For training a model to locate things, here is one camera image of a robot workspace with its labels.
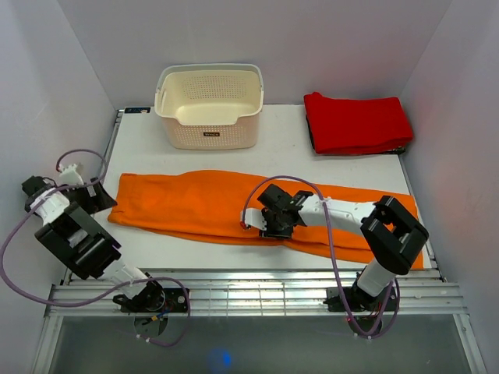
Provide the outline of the orange trousers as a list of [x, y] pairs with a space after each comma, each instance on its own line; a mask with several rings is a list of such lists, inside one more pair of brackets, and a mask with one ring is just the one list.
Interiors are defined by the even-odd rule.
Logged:
[[160, 235], [222, 245], [283, 245], [329, 257], [324, 227], [297, 227], [292, 239], [261, 238], [240, 224], [244, 203], [258, 207], [250, 192], [264, 177], [233, 171], [200, 170], [180, 175], [136, 175], [119, 179], [116, 206], [108, 221]]

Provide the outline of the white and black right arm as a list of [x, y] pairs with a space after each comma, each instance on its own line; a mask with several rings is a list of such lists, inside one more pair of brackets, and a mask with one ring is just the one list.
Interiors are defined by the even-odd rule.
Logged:
[[325, 228], [326, 239], [340, 243], [339, 234], [358, 235], [373, 258], [344, 291], [354, 310], [371, 309], [390, 297], [389, 284], [416, 264], [429, 238], [409, 195], [381, 193], [379, 200], [354, 202], [299, 190], [290, 195], [270, 184], [257, 198], [260, 209], [247, 208], [241, 218], [262, 238], [296, 240], [296, 228]]

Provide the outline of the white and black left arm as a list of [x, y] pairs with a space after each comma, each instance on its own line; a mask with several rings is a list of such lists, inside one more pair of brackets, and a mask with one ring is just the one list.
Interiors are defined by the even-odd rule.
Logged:
[[156, 312], [166, 306], [163, 287], [147, 274], [122, 259], [121, 245], [94, 215], [117, 202], [96, 179], [90, 186], [58, 191], [57, 185], [41, 176], [31, 176], [22, 184], [27, 195], [25, 211], [42, 219], [35, 238], [76, 276], [111, 281], [122, 286], [113, 302], [123, 312]]

